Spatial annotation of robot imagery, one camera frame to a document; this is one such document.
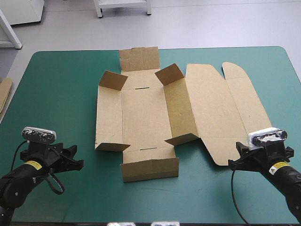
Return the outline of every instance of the cardboard piece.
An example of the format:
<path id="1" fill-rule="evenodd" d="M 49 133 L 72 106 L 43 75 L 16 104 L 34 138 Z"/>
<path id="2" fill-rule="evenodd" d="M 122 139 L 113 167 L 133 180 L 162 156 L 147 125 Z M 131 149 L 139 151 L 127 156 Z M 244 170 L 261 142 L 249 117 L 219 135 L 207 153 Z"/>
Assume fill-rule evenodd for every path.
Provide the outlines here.
<path id="1" fill-rule="evenodd" d="M 13 82 L 11 79 L 4 79 L 0 83 L 0 113 L 2 112 L 2 110 L 4 108 L 4 105 L 8 98 L 12 84 L 13 84 Z"/>
<path id="2" fill-rule="evenodd" d="M 176 177 L 179 160 L 165 142 L 172 137 L 165 90 L 155 75 L 158 48 L 119 53 L 121 74 L 106 71 L 99 83 L 95 148 L 123 151 L 124 182 Z"/>
<path id="3" fill-rule="evenodd" d="M 177 145 L 182 137 L 199 137 L 223 166 L 239 158 L 237 141 L 245 144 L 248 133 L 271 123 L 246 72 L 233 63 L 222 66 L 225 78 L 212 65 L 188 64 L 186 77 L 164 89 L 173 134 L 166 142 Z M 160 79 L 170 71 L 178 74 L 180 69 L 173 64 L 156 75 Z"/>
<path id="4" fill-rule="evenodd" d="M 176 177 L 174 145 L 201 138 L 218 165 L 238 159 L 236 142 L 271 127 L 243 69 L 224 63 L 176 64 L 160 70 L 158 48 L 120 50 L 121 74 L 105 71 L 98 86 L 96 150 L 123 152 L 124 182 Z"/>
<path id="5" fill-rule="evenodd" d="M 158 47 L 124 49 L 119 56 L 125 72 L 160 68 Z"/>

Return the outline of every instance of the white cabinet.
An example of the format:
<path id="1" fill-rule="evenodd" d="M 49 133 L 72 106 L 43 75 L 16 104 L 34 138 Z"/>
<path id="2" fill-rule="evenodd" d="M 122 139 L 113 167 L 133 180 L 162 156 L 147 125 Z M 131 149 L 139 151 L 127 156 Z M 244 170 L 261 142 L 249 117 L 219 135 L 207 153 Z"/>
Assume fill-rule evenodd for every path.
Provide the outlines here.
<path id="1" fill-rule="evenodd" d="M 10 25 L 41 21 L 44 0 L 0 0 L 0 9 Z"/>

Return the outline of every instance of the green table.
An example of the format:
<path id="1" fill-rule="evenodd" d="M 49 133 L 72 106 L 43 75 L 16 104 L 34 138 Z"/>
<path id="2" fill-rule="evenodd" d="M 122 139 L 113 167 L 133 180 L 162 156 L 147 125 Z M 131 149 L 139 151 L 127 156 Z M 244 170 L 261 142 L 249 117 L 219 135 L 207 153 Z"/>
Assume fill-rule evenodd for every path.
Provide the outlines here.
<path id="1" fill-rule="evenodd" d="M 243 67 L 275 127 L 288 132 L 292 165 L 301 170 L 301 86 L 283 48 L 162 49 L 161 68 L 176 62 L 222 62 Z M 55 130 L 57 142 L 78 145 L 82 171 L 58 174 L 66 191 L 55 195 L 43 182 L 15 211 L 14 221 L 108 222 L 178 220 L 194 223 L 240 223 L 231 193 L 230 174 L 211 160 L 201 141 L 176 147 L 178 178 L 123 183 L 121 153 L 96 152 L 97 85 L 104 70 L 120 72 L 118 51 L 38 52 L 0 125 L 0 170 L 9 171 L 25 126 Z M 296 223 L 284 197 L 259 173 L 238 172 L 238 205 L 251 223 Z"/>

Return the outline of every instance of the white furniture leg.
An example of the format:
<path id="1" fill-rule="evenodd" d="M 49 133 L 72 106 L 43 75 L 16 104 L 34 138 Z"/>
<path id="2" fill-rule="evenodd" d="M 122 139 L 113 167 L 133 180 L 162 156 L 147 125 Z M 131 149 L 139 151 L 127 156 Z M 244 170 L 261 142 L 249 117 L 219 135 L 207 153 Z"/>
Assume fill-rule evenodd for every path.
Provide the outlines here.
<path id="1" fill-rule="evenodd" d="M 9 41 L 11 42 L 11 45 L 13 47 L 15 47 L 16 49 L 21 49 L 22 44 L 21 44 L 20 40 L 18 39 L 18 37 L 16 36 L 16 33 L 14 32 L 14 30 L 11 28 L 7 19 L 5 18 L 1 9 L 0 9 L 0 27 L 2 27 L 4 33 L 7 35 Z M 9 47 L 8 41 L 0 41 L 0 44 L 2 44 L 2 47 Z"/>
<path id="2" fill-rule="evenodd" d="M 151 0 L 146 0 L 147 15 L 151 15 Z"/>
<path id="3" fill-rule="evenodd" d="M 97 16 L 98 17 L 103 17 L 102 9 L 99 6 L 98 0 L 94 0 L 94 5 L 95 5 Z"/>

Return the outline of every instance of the cardboard flap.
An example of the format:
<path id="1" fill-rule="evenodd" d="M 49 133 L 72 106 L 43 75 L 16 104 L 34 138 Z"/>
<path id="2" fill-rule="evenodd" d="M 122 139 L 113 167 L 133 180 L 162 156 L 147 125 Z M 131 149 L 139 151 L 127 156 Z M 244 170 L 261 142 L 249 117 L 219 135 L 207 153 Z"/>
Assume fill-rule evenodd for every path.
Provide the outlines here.
<path id="1" fill-rule="evenodd" d="M 0 112 L 2 112 L 5 102 L 8 98 L 13 82 L 11 79 L 4 79 L 0 83 Z"/>
<path id="2" fill-rule="evenodd" d="M 237 79 L 237 78 L 248 77 L 244 69 L 231 62 L 224 62 L 222 64 L 222 70 L 224 72 L 226 79 Z"/>
<path id="3" fill-rule="evenodd" d="M 95 148 L 101 143 L 124 143 L 121 99 L 121 91 L 98 86 Z"/>
<path id="4" fill-rule="evenodd" d="M 160 68 L 158 47 L 141 47 L 119 51 L 120 67 L 125 72 Z"/>
<path id="5" fill-rule="evenodd" d="M 105 71 L 102 78 L 100 79 L 99 85 L 102 87 L 121 90 L 126 80 L 127 76 L 110 71 Z"/>
<path id="6" fill-rule="evenodd" d="M 123 152 L 128 147 L 130 147 L 130 145 L 115 144 L 115 143 L 101 143 L 96 148 L 96 150 L 99 150 L 99 151 L 111 151 L 111 152 Z"/>
<path id="7" fill-rule="evenodd" d="M 164 86 L 172 137 L 188 133 L 199 135 L 194 119 L 185 79 Z"/>
<path id="8" fill-rule="evenodd" d="M 124 182 L 177 177 L 179 175 L 178 158 L 138 161 L 124 163 L 120 166 Z"/>
<path id="9" fill-rule="evenodd" d="M 222 68 L 246 133 L 272 127 L 247 73 L 238 65 L 229 62 L 223 63 Z"/>
<path id="10" fill-rule="evenodd" d="M 169 83 L 184 78 L 183 73 L 179 69 L 178 65 L 172 64 L 155 73 L 160 82 L 165 86 Z"/>
<path id="11" fill-rule="evenodd" d="M 188 134 L 174 137 L 174 138 L 171 138 L 171 139 L 168 139 L 165 141 L 173 146 L 177 146 L 177 145 L 181 145 L 181 144 L 184 144 L 184 143 L 190 142 L 192 140 L 196 140 L 196 139 L 199 139 L 196 135 L 194 135 L 192 133 L 188 133 Z"/>

